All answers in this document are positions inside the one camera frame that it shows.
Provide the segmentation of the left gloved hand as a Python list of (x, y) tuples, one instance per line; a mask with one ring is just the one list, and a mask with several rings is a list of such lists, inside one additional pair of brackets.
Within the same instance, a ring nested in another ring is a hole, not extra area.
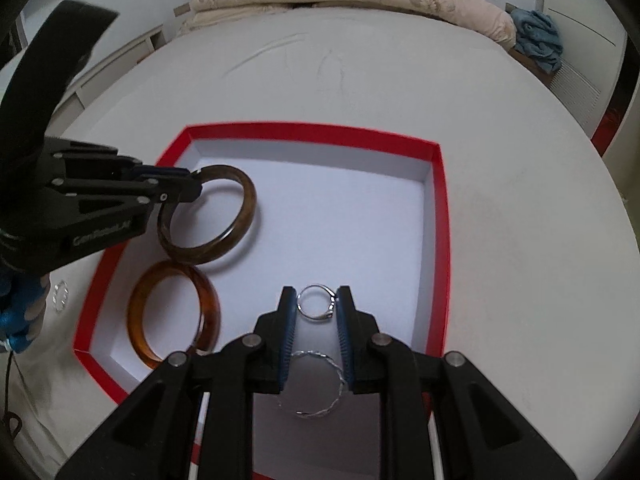
[(21, 353), (38, 337), (50, 287), (49, 274), (13, 280), (1, 275), (2, 353)]

